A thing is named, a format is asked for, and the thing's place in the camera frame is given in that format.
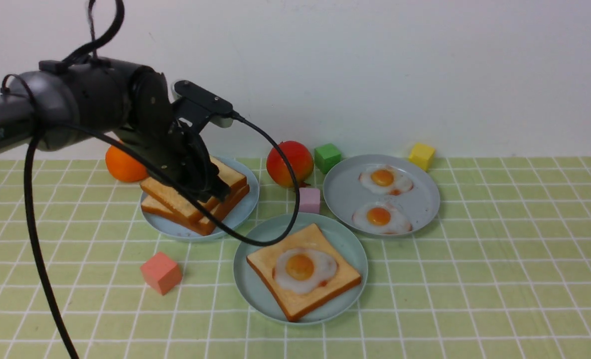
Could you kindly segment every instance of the toast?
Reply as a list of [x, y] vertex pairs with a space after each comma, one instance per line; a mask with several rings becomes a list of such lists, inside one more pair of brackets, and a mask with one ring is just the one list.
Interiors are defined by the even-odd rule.
[[[211, 157], [211, 162], [220, 170], [218, 177], [231, 188], [230, 196], [247, 185], [247, 177], [242, 173], [223, 164], [215, 157]], [[202, 213], [175, 189], [165, 186], [151, 177], [141, 182], [141, 188], [145, 193], [169, 208], [176, 216], [186, 218], [188, 222], [198, 222], [203, 217]], [[211, 211], [219, 203], [220, 201], [215, 197], [211, 197], [207, 202], [200, 202], [207, 211]]]
[[[337, 265], [334, 275], [329, 279], [320, 281], [319, 284], [315, 284], [316, 287], [308, 293], [298, 294], [291, 289], [281, 287], [275, 278], [277, 270], [281, 271], [277, 269], [278, 259], [282, 253], [294, 248], [313, 249], [330, 255]], [[269, 289], [290, 322], [300, 320], [314, 309], [362, 282], [360, 273], [333, 248], [315, 223], [287, 236], [277, 244], [263, 247], [247, 255], [247, 263], [262, 279], [262, 282]]]
[[[229, 214], [229, 212], [231, 212], [232, 209], [234, 209], [234, 207], [236, 207], [238, 203], [240, 203], [240, 201], [245, 198], [245, 196], [249, 193], [249, 190], [250, 187], [249, 184], [247, 184], [236, 193], [230, 194], [225, 202], [218, 203], [213, 209], [211, 209], [211, 214], [213, 214], [218, 220], [222, 221]], [[150, 195], [148, 195], [145, 200], [143, 200], [141, 203], [141, 208], [145, 213], [161, 216], [176, 224], [182, 225], [182, 227], [193, 230], [201, 236], [208, 236], [214, 231], [214, 229], [216, 229], [216, 223], [211, 222], [209, 218], [203, 216], [200, 220], [192, 222], [187, 218], [172, 212], [169, 208], [165, 207], [164, 204], [158, 202], [156, 198]]]

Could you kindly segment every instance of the table surface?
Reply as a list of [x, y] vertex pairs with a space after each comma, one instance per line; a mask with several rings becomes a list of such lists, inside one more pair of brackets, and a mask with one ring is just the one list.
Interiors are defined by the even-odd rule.
[[[261, 182], [246, 233], [287, 213], [294, 196], [260, 159], [239, 161]], [[361, 237], [364, 294], [312, 327], [250, 309], [232, 275], [238, 242], [159, 235], [140, 214], [139, 187], [114, 181], [102, 161], [35, 168], [43, 256], [81, 357], [591, 359], [591, 157], [436, 159], [438, 217], [413, 238]], [[323, 175], [310, 182], [321, 188]], [[0, 161], [0, 358], [65, 358], [38, 284], [21, 183], [22, 162]], [[165, 296], [139, 271], [158, 251], [184, 270]]]

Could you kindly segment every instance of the red cube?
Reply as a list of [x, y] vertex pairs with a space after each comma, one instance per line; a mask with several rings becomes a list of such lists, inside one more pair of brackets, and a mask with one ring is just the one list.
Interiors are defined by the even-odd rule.
[[141, 266], [141, 273], [145, 282], [161, 295], [166, 295], [182, 280], [182, 271], [178, 263], [163, 252], [156, 253], [154, 257], [146, 261]]

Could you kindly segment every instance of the plate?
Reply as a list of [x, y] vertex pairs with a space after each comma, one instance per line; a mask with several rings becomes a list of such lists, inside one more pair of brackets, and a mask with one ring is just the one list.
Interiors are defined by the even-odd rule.
[[[401, 195], [377, 195], [366, 189], [358, 177], [369, 166], [389, 165], [403, 172], [413, 181], [413, 189]], [[400, 238], [422, 229], [437, 215], [440, 191], [425, 171], [410, 161], [385, 155], [350, 157], [335, 165], [324, 178], [324, 200], [330, 211], [351, 230], [371, 238]], [[369, 202], [391, 202], [406, 218], [412, 230], [403, 234], [376, 234], [353, 225], [355, 210]]]
[[[258, 199], [260, 197], [260, 185], [252, 170], [247, 168], [247, 166], [233, 159], [222, 157], [217, 157], [217, 159], [230, 168], [245, 175], [247, 177], [247, 184], [249, 184], [249, 193], [242, 200], [240, 200], [238, 205], [236, 205], [236, 207], [234, 207], [234, 209], [232, 209], [232, 211], [229, 212], [229, 214], [222, 221], [231, 229], [236, 229], [241, 224], [245, 223], [247, 218], [249, 218], [257, 206]], [[141, 203], [146, 197], [147, 193], [143, 192], [141, 194]], [[209, 236], [201, 236], [200, 234], [193, 232], [193, 230], [182, 227], [182, 225], [176, 224], [170, 220], [162, 218], [161, 216], [145, 213], [143, 212], [142, 208], [141, 213], [143, 214], [143, 217], [145, 217], [147, 223], [154, 227], [154, 229], [179, 241], [208, 241], [210, 239], [216, 239], [225, 236], [225, 232], [223, 232], [223, 230], [218, 227], [216, 227], [216, 229], [214, 229], [214, 231], [209, 234]]]
[[[291, 221], [291, 214], [271, 218], [252, 229], [247, 236], [258, 241], [270, 241], [282, 234], [289, 221]], [[320, 227], [329, 243], [362, 275], [362, 282], [303, 316], [300, 321], [289, 322], [271, 292], [246, 261], [247, 255], [259, 250], [260, 247], [241, 243], [234, 256], [234, 281], [236, 287], [249, 305], [271, 320], [300, 326], [322, 323], [345, 312], [362, 295], [368, 278], [368, 262], [362, 243], [353, 232], [341, 223], [313, 213], [298, 213], [291, 233], [297, 232], [311, 223], [316, 223]]]

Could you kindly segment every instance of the black cable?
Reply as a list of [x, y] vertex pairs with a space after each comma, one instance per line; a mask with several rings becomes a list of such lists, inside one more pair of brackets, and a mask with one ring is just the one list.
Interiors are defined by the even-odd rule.
[[25, 198], [27, 232], [29, 232], [29, 243], [32, 247], [32, 254], [34, 255], [34, 262], [36, 263], [38, 277], [41, 280], [41, 286], [43, 287], [43, 292], [45, 292], [45, 298], [47, 299], [47, 304], [49, 305], [50, 312], [52, 313], [52, 317], [56, 323], [56, 328], [61, 335], [65, 349], [67, 350], [68, 354], [70, 354], [70, 357], [72, 359], [78, 359], [79, 356], [76, 353], [74, 343], [72, 343], [72, 339], [65, 328], [65, 323], [63, 322], [63, 318], [58, 309], [58, 303], [56, 302], [54, 291], [52, 291], [52, 285], [50, 284], [49, 277], [47, 276], [47, 269], [45, 268], [45, 261], [43, 260], [41, 246], [38, 242], [38, 233], [36, 232], [34, 198], [32, 194], [32, 166], [34, 164], [34, 153], [36, 153], [38, 143], [40, 143], [43, 135], [45, 134], [43, 129], [38, 131], [39, 132], [34, 135], [34, 137], [32, 137], [29, 147], [27, 147], [27, 152], [25, 155], [25, 167], [23, 170], [23, 193]]
[[[101, 36], [98, 39], [95, 39], [94, 24], [93, 24], [93, 19], [92, 19], [92, 8], [94, 7], [94, 4], [95, 4], [95, 0], [90, 0], [89, 6], [88, 6], [88, 19], [90, 20], [90, 33], [91, 33], [92, 41], [90, 43], [86, 43], [85, 45], [82, 45], [78, 49], [74, 50], [74, 52], [72, 52], [72, 54], [70, 54], [68, 57], [66, 57], [63, 61], [68, 64], [74, 64], [74, 63], [77, 63], [77, 61], [81, 61], [81, 59], [86, 57], [90, 52], [93, 52], [94, 58], [97, 59], [97, 49], [106, 45], [109, 41], [111, 41], [111, 39], [113, 39], [114, 36], [116, 36], [116, 34], [118, 33], [118, 30], [120, 30], [120, 28], [122, 26], [123, 19], [125, 17], [125, 7], [124, 7], [122, 0], [116, 0], [116, 15], [114, 17], [114, 21], [110, 25], [109, 29], [107, 29], [107, 31], [103, 34], [103, 36]], [[22, 84], [23, 88], [27, 91], [27, 96], [29, 98], [31, 105], [36, 110], [36, 108], [35, 108], [36, 107], [36, 100], [34, 98], [34, 94], [32, 93], [32, 90], [29, 88], [26, 81], [18, 75], [10, 74], [10, 75], [5, 76], [5, 78], [3, 79], [2, 84], [1, 84], [1, 93], [2, 94], [10, 93], [10, 89], [7, 88], [7, 86], [6, 86], [6, 82], [10, 77], [15, 77]], [[136, 161], [139, 161], [150, 172], [154, 173], [159, 178], [162, 178], [164, 181], [171, 184], [172, 187], [175, 190], [177, 190], [178, 193], [180, 193], [182, 195], [182, 197], [186, 198], [191, 204], [193, 204], [194, 207], [196, 207], [198, 209], [198, 211], [200, 211], [209, 220], [214, 222], [225, 233], [227, 233], [230, 236], [232, 236], [244, 243], [247, 243], [249, 245], [255, 245], [258, 247], [270, 246], [270, 245], [278, 243], [282, 239], [286, 238], [288, 236], [289, 232], [291, 232], [291, 229], [293, 228], [293, 226], [296, 222], [298, 209], [300, 207], [300, 192], [298, 190], [298, 182], [297, 182], [296, 174], [293, 170], [293, 167], [289, 163], [289, 160], [287, 159], [285, 153], [282, 152], [282, 150], [280, 149], [280, 146], [278, 146], [278, 144], [275, 141], [273, 141], [273, 139], [266, 132], [264, 132], [259, 127], [255, 126], [250, 121], [243, 118], [243, 116], [241, 116], [237, 112], [234, 113], [234, 118], [236, 120], [240, 121], [241, 123], [244, 123], [245, 125], [247, 125], [251, 129], [254, 129], [256, 132], [261, 134], [263, 137], [265, 137], [271, 143], [271, 145], [277, 150], [278, 154], [280, 155], [280, 157], [282, 158], [282, 160], [286, 164], [287, 170], [289, 170], [289, 175], [291, 176], [291, 180], [293, 181], [293, 184], [294, 184], [295, 207], [294, 207], [293, 215], [291, 216], [291, 221], [287, 225], [284, 232], [280, 236], [278, 236], [277, 238], [275, 238], [271, 241], [266, 241], [266, 242], [256, 241], [254, 239], [250, 239], [250, 238], [247, 238], [243, 235], [238, 234], [233, 229], [229, 228], [227, 225], [220, 222], [215, 216], [213, 216], [213, 214], [211, 214], [210, 211], [207, 211], [207, 209], [205, 209], [205, 207], [203, 207], [197, 200], [195, 200], [188, 191], [186, 191], [182, 186], [180, 186], [180, 184], [178, 184], [178, 182], [176, 182], [172, 178], [168, 177], [168, 175], [166, 175], [166, 173], [159, 170], [159, 168], [157, 166], [152, 165], [145, 158], [141, 157], [138, 153], [132, 151], [130, 148], [128, 148], [127, 146], [123, 145], [122, 143], [114, 140], [113, 138], [108, 137], [105, 134], [102, 134], [100, 132], [86, 129], [85, 127], [82, 127], [80, 125], [75, 125], [72, 123], [50, 123], [48, 125], [50, 125], [51, 127], [61, 126], [61, 127], [68, 127], [70, 129], [78, 130], [78, 131], [88, 134], [91, 137], [96, 137], [97, 139], [100, 139], [101, 141], [104, 141], [104, 142], [108, 143], [109, 145], [115, 146], [119, 150], [122, 150], [123, 152], [125, 152], [128, 155], [130, 155], [131, 157], [133, 157]], [[29, 242], [30, 242], [30, 245], [32, 248], [32, 254], [34, 255], [34, 262], [36, 263], [36, 270], [38, 271], [38, 276], [41, 281], [43, 291], [45, 292], [45, 298], [47, 299], [47, 304], [50, 308], [50, 312], [52, 313], [52, 317], [54, 318], [54, 322], [56, 324], [56, 327], [59, 331], [59, 334], [61, 335], [61, 340], [63, 341], [63, 344], [65, 345], [65, 349], [67, 350], [68, 354], [70, 354], [70, 357], [72, 359], [78, 359], [79, 356], [76, 353], [76, 348], [74, 347], [74, 343], [72, 342], [72, 339], [70, 338], [70, 336], [67, 332], [67, 329], [65, 327], [65, 323], [63, 322], [63, 318], [62, 318], [61, 313], [58, 308], [58, 303], [56, 302], [56, 297], [54, 296], [54, 291], [52, 290], [52, 285], [50, 284], [50, 280], [47, 275], [47, 269], [45, 267], [45, 261], [43, 259], [43, 254], [41, 252], [41, 247], [40, 247], [40, 243], [39, 243], [39, 239], [38, 239], [38, 232], [36, 230], [36, 216], [34, 214], [34, 198], [33, 198], [33, 186], [32, 186], [32, 167], [34, 164], [34, 155], [36, 154], [36, 148], [38, 147], [38, 144], [40, 143], [40, 141], [42, 141], [43, 136], [45, 136], [45, 130], [47, 130], [47, 129], [48, 129], [47, 127], [41, 127], [41, 126], [39, 127], [37, 132], [32, 137], [32, 139], [29, 143], [29, 146], [27, 147], [27, 152], [26, 152], [25, 166], [24, 166], [24, 172], [23, 172], [23, 188], [24, 188], [27, 231], [29, 233]]]
[[[92, 9], [94, 9], [95, 2], [96, 0], [90, 0], [90, 3], [88, 4], [88, 22], [90, 23], [90, 35], [92, 38], [92, 42], [96, 40], [96, 33], [94, 31], [94, 16], [92, 14]], [[98, 60], [98, 54], [96, 49], [93, 50], [92, 55], [95, 60]]]
[[[94, 7], [95, 0], [90, 0], [90, 5], [88, 6], [89, 9]], [[90, 54], [98, 48], [104, 47], [109, 41], [111, 41], [118, 31], [121, 29], [123, 25], [123, 20], [125, 19], [125, 5], [123, 4], [123, 0], [116, 0], [116, 14], [114, 16], [114, 21], [111, 23], [107, 31], [100, 36], [98, 39], [93, 39], [91, 42], [88, 42], [81, 47], [77, 48], [69, 54], [65, 59], [63, 59], [64, 63], [67, 64], [74, 64], [77, 63], [82, 57]]]
[[25, 91], [27, 92], [27, 96], [29, 97], [29, 103], [32, 106], [36, 105], [36, 99], [34, 98], [34, 94], [32, 93], [31, 89], [29, 89], [27, 82], [25, 82], [25, 80], [21, 76], [17, 75], [16, 73], [8, 73], [3, 78], [3, 81], [1, 82], [1, 89], [0, 89], [1, 94], [5, 95], [5, 94], [10, 93], [10, 88], [8, 88], [7, 82], [8, 82], [8, 79], [10, 79], [11, 77], [14, 77], [15, 79], [17, 79], [20, 82], [20, 84], [23, 86], [23, 88], [25, 88]]

